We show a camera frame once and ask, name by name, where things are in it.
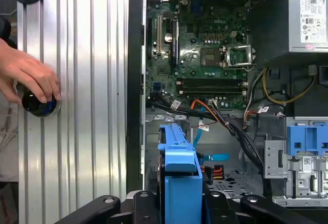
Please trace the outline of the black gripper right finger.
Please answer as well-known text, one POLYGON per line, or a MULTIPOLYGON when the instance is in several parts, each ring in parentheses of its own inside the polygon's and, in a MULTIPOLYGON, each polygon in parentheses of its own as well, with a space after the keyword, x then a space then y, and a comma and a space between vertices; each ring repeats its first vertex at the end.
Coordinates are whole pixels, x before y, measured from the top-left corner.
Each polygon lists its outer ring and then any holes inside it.
POLYGON ((219 191, 204 195, 205 223, 315 223, 297 212, 281 207, 261 196, 243 196, 240 203, 230 201, 219 191))

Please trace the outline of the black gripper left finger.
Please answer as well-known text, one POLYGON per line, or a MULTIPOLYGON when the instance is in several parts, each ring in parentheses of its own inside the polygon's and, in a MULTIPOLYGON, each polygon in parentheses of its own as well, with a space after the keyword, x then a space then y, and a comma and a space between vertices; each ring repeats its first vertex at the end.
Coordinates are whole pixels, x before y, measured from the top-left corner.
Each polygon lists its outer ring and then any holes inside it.
POLYGON ((121 201, 112 195, 100 196, 57 223, 161 223, 157 198, 149 191, 137 191, 121 201))

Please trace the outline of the person's bare hand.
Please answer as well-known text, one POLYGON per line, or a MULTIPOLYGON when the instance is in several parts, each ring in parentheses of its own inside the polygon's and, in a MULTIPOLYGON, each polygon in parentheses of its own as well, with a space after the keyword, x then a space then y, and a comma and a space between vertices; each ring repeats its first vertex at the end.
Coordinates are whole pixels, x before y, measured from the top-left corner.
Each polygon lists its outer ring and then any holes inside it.
POLYGON ((26 52, 10 47, 1 39, 1 92, 7 101, 21 104, 14 90, 17 81, 27 87, 41 103, 61 100, 56 73, 26 52))

